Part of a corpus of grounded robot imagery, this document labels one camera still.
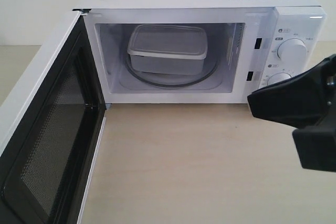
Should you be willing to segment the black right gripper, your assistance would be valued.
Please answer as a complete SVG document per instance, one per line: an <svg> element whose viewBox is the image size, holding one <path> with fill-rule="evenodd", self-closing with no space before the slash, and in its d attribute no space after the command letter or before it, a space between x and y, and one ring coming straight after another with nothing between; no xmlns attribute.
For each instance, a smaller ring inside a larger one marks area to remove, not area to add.
<svg viewBox="0 0 336 224"><path fill-rule="evenodd" d="M335 54L324 66L254 91L247 97L258 119L297 128L292 137L304 169L335 172Z"/></svg>

